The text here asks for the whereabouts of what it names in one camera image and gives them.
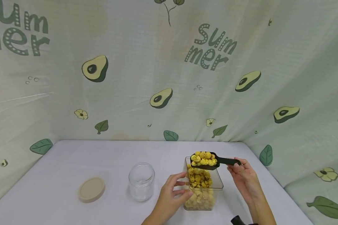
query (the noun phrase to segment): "black scoop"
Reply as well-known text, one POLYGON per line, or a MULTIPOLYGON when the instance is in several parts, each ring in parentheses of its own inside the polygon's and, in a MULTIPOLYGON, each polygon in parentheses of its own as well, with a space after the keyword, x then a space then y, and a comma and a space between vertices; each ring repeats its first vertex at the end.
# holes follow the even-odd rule
POLYGON ((218 168, 220 166, 221 163, 226 164, 226 165, 232 165, 234 166, 234 164, 238 164, 241 165, 242 163, 240 163, 239 160, 237 159, 228 159, 228 158, 221 158, 218 157, 217 154, 215 154, 214 152, 210 152, 210 154, 215 155, 215 158, 217 159, 217 163, 215 166, 210 166, 210 165, 200 165, 200 166, 191 166, 192 168, 199 168, 199 169, 203 169, 203 170, 215 170, 216 168, 218 168))

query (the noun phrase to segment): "tabletop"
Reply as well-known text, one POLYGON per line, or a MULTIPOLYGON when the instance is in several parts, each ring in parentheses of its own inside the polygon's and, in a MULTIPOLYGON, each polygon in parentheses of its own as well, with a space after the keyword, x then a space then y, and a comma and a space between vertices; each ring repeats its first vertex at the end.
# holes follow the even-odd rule
MULTIPOLYGON (((182 172, 185 157, 196 151, 247 159, 257 172, 277 224, 312 225, 244 143, 98 140, 57 142, 0 200, 0 225, 140 225, 168 176, 182 172), (154 194, 145 202, 136 202, 129 194, 129 171, 138 162, 147 162, 155 170, 154 194), (105 192, 93 203, 82 203, 77 190, 93 176, 103 178, 105 192)), ((220 166, 218 172, 224 188, 214 209, 186 211, 181 207, 167 224, 228 225, 236 215, 246 224, 252 222, 226 166, 220 166)))

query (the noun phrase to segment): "glass jar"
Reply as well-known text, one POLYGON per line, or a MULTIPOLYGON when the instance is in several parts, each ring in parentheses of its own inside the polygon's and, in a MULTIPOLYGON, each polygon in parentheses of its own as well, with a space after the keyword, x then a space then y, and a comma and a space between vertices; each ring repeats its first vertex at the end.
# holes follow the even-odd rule
POLYGON ((194 194, 184 203, 185 210, 212 210, 219 191, 223 190, 223 182, 218 171, 203 170, 190 166, 190 157, 184 161, 186 185, 183 189, 190 189, 194 194))
POLYGON ((137 163, 129 172, 129 189, 131 196, 136 201, 148 200, 154 193, 153 167, 148 163, 137 163))

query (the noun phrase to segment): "black object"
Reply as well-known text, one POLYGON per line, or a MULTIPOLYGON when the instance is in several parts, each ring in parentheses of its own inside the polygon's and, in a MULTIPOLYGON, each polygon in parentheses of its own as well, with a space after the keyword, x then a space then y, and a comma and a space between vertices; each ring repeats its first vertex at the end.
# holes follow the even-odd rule
POLYGON ((226 164, 226 165, 232 165, 234 166, 234 164, 238 164, 241 165, 242 163, 240 163, 239 160, 237 159, 228 159, 228 158, 221 158, 218 157, 217 154, 215 154, 214 152, 210 152, 211 154, 215 155, 215 158, 217 159, 217 163, 215 166, 210 166, 210 165, 200 165, 200 166, 192 166, 193 168, 199 168, 199 169, 203 169, 203 170, 215 170, 216 168, 218 168, 220 166, 221 163, 226 164))
POLYGON ((234 217, 230 222, 233 225, 245 225, 245 223, 243 223, 243 221, 240 219, 239 216, 234 217))

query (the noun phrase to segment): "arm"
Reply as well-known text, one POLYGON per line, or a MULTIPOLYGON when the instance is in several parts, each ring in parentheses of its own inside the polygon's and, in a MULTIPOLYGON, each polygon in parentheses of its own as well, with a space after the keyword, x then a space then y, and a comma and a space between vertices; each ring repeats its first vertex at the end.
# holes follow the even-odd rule
POLYGON ((240 194, 248 205, 253 223, 259 225, 276 225, 273 213, 264 195, 259 179, 247 160, 238 159, 242 165, 228 165, 227 169, 233 177, 240 194))
POLYGON ((249 203, 248 207, 253 223, 259 225, 276 225, 272 210, 264 194, 260 198, 254 199, 252 203, 249 203))
POLYGON ((160 195, 152 213, 141 225, 164 225, 178 210, 178 208, 193 195, 187 190, 173 190, 175 186, 185 185, 185 182, 178 181, 184 178, 187 173, 170 175, 160 190, 160 195))

